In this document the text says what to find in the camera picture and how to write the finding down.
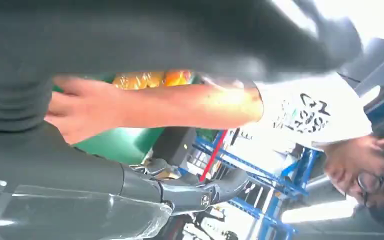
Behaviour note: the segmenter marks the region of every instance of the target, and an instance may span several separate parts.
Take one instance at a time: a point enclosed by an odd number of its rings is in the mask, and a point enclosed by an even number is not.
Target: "hand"
[[[56,126],[67,143],[75,144],[117,127],[120,109],[116,104],[122,90],[79,77],[54,81],[63,93],[52,93],[45,121]]]

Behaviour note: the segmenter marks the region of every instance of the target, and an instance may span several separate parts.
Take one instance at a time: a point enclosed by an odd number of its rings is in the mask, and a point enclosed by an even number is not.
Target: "yellow package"
[[[120,89],[144,89],[159,86],[177,86],[188,84],[191,78],[189,71],[155,71],[119,73],[115,76],[114,84]]]

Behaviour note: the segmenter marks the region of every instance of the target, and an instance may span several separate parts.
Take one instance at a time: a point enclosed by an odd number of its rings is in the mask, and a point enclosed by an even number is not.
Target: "red pole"
[[[219,152],[220,148],[222,147],[223,140],[225,139],[227,133],[228,133],[227,130],[224,130],[221,133],[221,136],[218,139],[218,142],[216,143],[216,146],[212,151],[212,154],[211,154],[211,157],[209,158],[208,164],[205,166],[204,172],[203,172],[201,178],[199,179],[199,181],[203,182],[206,179],[206,175],[210,171],[210,168],[213,165],[214,160],[216,159],[217,153]]]

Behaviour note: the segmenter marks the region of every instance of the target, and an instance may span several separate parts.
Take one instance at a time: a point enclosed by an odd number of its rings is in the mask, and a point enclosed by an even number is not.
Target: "white t-shirt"
[[[255,83],[264,112],[254,138],[282,138],[307,148],[372,133],[363,102],[337,73],[274,85]]]

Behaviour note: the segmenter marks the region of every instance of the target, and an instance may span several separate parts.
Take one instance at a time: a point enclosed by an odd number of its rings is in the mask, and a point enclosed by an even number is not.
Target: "screw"
[[[208,195],[203,195],[202,198],[201,198],[201,205],[203,207],[208,207],[208,205],[210,205],[210,198],[208,197]]]

